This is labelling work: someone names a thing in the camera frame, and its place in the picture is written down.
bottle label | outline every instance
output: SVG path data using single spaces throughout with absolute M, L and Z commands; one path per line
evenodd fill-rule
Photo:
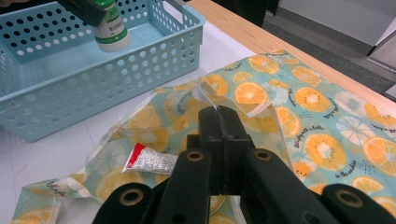
M 96 40 L 99 43 L 109 44 L 109 38 L 117 42 L 123 39 L 127 33 L 122 18 L 117 10 L 116 4 L 112 4 L 110 7 L 105 8 L 106 15 L 102 19 L 99 26 L 95 27 Z

basket handle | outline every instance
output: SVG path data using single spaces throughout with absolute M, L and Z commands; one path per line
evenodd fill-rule
M 165 0 L 165 1 L 179 12 L 182 12 L 183 7 L 187 5 L 183 0 Z

basket hole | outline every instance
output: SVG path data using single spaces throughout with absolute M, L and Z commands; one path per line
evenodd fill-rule
M 107 80 L 104 78 L 104 77 L 102 77 L 100 80 L 99 80 L 99 83 L 100 84 L 105 84 L 105 83 L 107 83 Z
M 32 117 L 32 122 L 33 123 L 37 123 L 37 122 L 39 122 L 41 120 L 41 118 L 39 118 L 39 117 Z
M 85 80 L 85 81 L 88 81 L 88 80 L 90 80 L 90 75 L 87 74 L 87 73 L 84 73 L 84 74 L 81 75 L 81 79 Z
M 124 60 L 118 60 L 117 61 L 117 65 L 118 66 L 124 66 L 125 65 L 125 61 Z
M 8 27 L 13 27 L 13 26 L 14 26 L 14 23 L 12 23 L 12 21 L 7 21 L 7 22 L 6 22 L 6 26 L 8 26 Z
M 17 127 L 18 128 L 24 128 L 24 127 L 26 127 L 26 124 L 24 122 L 18 122 L 17 123 Z
M 22 114 L 22 115 L 25 115 L 25 116 L 30 115 L 31 113 L 32 113 L 32 111 L 31 111 L 30 109 L 28 109 L 28 108 L 24 108 L 24 109 L 21 111 L 21 114 Z
M 113 79 L 113 80 L 117 79 L 118 77 L 119 76 L 117 76 L 117 74 L 115 74 L 115 73 L 110 75 L 110 78 Z
M 113 71 L 114 66 L 113 66 L 113 64 L 109 63 L 109 64 L 106 64 L 105 69 L 106 69 L 107 71 Z
M 102 75 L 102 69 L 96 68 L 95 70 L 93 70 L 93 74 L 94 74 L 94 75 L 97 75 L 97 76 Z
M 139 53 L 140 58 L 145 58 L 146 57 L 146 52 L 145 51 L 141 51 Z
M 63 108 L 63 107 L 60 107 L 60 106 L 56 106 L 56 110 L 57 110 L 57 111 L 64 111 L 64 108 Z
M 129 60 L 129 62 L 131 62 L 131 63 L 134 62 L 135 56 L 134 56 L 134 55 L 129 56 L 128 60 Z
M 91 90 L 93 90 L 93 89 L 95 89 L 95 84 L 93 84 L 93 83 L 88 83 L 87 84 L 87 87 L 88 87 L 88 89 L 91 89 Z
M 25 96 L 25 100 L 29 101 L 29 102 L 33 102 L 37 99 L 37 97 L 33 94 L 29 94 Z
M 15 107 L 22 105 L 21 101 L 19 101 L 19 100 L 13 100 L 13 101 L 9 102 L 9 104 L 11 106 L 15 106 Z
M 6 119 L 9 120 L 9 121 L 15 120 L 16 118 L 17 118 L 17 116 L 15 116 L 15 115 L 6 116 Z
M 49 102 L 50 102 L 51 104 L 53 104 L 53 105 L 58 104 L 58 100 L 55 99 L 55 98 L 49 99 Z
M 52 113 L 52 111 L 46 111 L 45 112 L 45 115 L 47 116 L 47 117 L 51 117 L 52 115 L 53 115 L 53 113 Z

blue plastic basket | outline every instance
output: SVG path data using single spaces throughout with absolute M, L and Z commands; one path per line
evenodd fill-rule
M 105 53 L 58 3 L 0 16 L 0 126 L 35 141 L 198 68 L 205 18 L 184 2 L 118 1 L 132 38 Z

gray floor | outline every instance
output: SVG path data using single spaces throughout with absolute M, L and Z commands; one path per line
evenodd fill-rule
M 380 94 L 396 83 L 395 73 L 367 60 L 372 46 L 286 9 L 267 14 L 262 28 Z

